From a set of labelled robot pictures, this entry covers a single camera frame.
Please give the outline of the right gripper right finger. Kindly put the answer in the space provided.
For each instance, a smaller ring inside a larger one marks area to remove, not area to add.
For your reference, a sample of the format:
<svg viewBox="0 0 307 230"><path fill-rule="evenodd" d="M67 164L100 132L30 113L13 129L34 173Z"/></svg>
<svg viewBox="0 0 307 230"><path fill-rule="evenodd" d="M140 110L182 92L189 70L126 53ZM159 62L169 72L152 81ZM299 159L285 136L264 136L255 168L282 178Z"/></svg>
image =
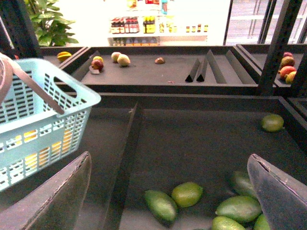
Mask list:
<svg viewBox="0 0 307 230"><path fill-rule="evenodd" d="M256 154L247 170L262 212L272 230L307 228L307 186Z"/></svg>

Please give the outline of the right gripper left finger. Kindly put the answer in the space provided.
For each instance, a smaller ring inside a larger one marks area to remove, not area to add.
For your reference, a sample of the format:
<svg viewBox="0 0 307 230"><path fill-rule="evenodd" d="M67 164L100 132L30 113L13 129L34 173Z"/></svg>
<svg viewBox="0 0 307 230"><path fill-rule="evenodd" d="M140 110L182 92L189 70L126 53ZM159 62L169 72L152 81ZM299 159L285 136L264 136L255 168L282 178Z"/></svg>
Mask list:
<svg viewBox="0 0 307 230"><path fill-rule="evenodd" d="M90 183L92 159L82 153L0 214L2 230L72 230Z"/></svg>

